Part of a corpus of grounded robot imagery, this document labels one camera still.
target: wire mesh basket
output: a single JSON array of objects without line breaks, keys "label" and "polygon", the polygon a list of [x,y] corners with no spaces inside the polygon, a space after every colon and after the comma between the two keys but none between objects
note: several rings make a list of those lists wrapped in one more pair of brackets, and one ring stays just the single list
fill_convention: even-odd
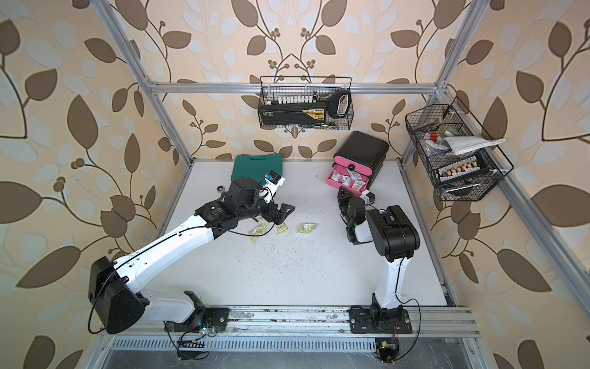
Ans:
[{"label": "wire mesh basket", "polygon": [[354,109],[350,77],[260,77],[260,127],[350,129]]},{"label": "wire mesh basket", "polygon": [[[479,201],[514,169],[499,146],[493,149],[501,155],[494,156],[502,162],[492,159],[492,148],[462,155],[455,155],[452,151],[427,154],[424,140],[444,135],[446,130],[454,129],[461,136],[473,136],[462,118],[464,108],[465,105],[457,104],[455,98],[450,105],[433,104],[405,116],[408,134],[441,201]],[[484,136],[491,137],[477,118],[475,121],[481,126]]]}]

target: pink drawer unit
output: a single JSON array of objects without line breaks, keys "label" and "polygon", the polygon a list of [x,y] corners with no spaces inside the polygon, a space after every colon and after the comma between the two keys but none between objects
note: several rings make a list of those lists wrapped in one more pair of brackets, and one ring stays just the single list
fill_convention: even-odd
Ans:
[{"label": "pink drawer unit", "polygon": [[340,174],[342,174],[342,175],[346,175],[346,176],[348,176],[348,171],[346,170],[346,168],[345,168],[345,167],[343,167],[343,166],[341,166],[341,165],[339,165],[339,164],[336,164],[336,165],[334,165],[334,167],[332,168],[332,171],[331,171],[331,172],[330,172],[330,174],[328,175],[328,178],[326,178],[326,183],[327,183],[328,185],[330,185],[330,186],[334,187],[334,188],[345,187],[347,190],[349,190],[350,192],[352,192],[352,193],[353,193],[353,194],[354,194],[356,197],[359,197],[359,196],[360,196],[360,194],[361,194],[361,193],[362,193],[362,192],[365,190],[365,188],[367,187],[367,185],[368,185],[368,183],[369,183],[369,177],[367,177],[367,176],[366,176],[366,175],[364,175],[364,174],[360,174],[360,176],[362,177],[362,181],[363,181],[363,182],[365,182],[365,183],[367,183],[367,185],[364,185],[364,186],[363,186],[363,187],[361,187],[359,190],[355,190],[355,189],[354,189],[354,188],[352,188],[352,187],[349,187],[349,186],[345,186],[345,185],[343,185],[343,184],[342,184],[342,179],[341,179],[340,181],[338,181],[338,182],[336,182],[336,181],[333,181],[331,178],[332,178],[332,174],[333,174],[334,172],[338,172],[338,173],[340,173]]},{"label": "pink drawer unit", "polygon": [[353,131],[334,154],[334,161],[343,166],[345,172],[348,168],[367,177],[366,187],[369,189],[383,165],[388,150],[389,144],[382,139]]}]

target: wallpaper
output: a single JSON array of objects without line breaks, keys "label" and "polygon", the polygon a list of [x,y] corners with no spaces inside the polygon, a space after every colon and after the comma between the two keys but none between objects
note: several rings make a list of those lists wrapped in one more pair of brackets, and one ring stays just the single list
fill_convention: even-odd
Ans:
[{"label": "wallpaper", "polygon": [[0,55],[0,360],[71,369],[90,265],[152,239],[184,165],[88,1],[1,1]]},{"label": "wallpaper", "polygon": [[[164,104],[196,159],[271,153],[284,159],[331,159],[350,133],[297,126],[290,130],[280,126],[262,129],[255,95],[168,94]],[[351,129],[387,141],[388,156],[399,158],[408,142],[404,116],[423,106],[417,94],[353,95]],[[168,149],[168,140],[163,138],[160,143],[163,150]]]},{"label": "wallpaper", "polygon": [[349,76],[427,83],[466,0],[112,0],[154,81],[248,82],[249,76]]},{"label": "wallpaper", "polygon": [[514,176],[586,271],[589,17],[583,0],[502,2],[486,12],[450,84],[495,138],[506,138]]},{"label": "wallpaper", "polygon": [[407,166],[458,298],[498,369],[586,368],[590,321],[502,192],[438,200],[422,162]]}]

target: white towel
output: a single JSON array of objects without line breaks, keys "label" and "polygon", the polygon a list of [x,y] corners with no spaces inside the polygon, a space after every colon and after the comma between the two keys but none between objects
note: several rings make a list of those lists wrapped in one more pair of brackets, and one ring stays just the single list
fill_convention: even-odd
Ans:
[{"label": "white towel", "polygon": [[467,152],[475,151],[487,146],[496,146],[506,141],[505,138],[489,141],[481,137],[475,136],[458,136],[445,138],[448,145],[453,150],[455,155],[466,154]]}]

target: white tabletop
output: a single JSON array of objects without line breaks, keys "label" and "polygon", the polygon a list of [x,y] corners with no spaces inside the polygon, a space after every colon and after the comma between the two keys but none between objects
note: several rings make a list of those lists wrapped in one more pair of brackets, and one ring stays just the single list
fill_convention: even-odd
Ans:
[{"label": "white tabletop", "polygon": [[[168,230],[217,199],[216,187],[229,187],[232,168],[232,162],[195,162]],[[331,168],[327,161],[283,162],[285,183],[274,200],[296,207],[285,222],[288,233],[273,229],[256,244],[225,233],[178,260],[148,288],[192,290],[206,305],[370,305],[386,265],[372,243],[354,246],[346,239],[337,189],[325,183]],[[446,305],[396,162],[383,164],[371,191],[378,208],[400,205],[420,233],[421,245],[407,268],[401,297],[416,298],[421,305]],[[297,233],[301,223],[316,223],[317,229]],[[235,231],[247,233],[257,225],[243,220]]]}]

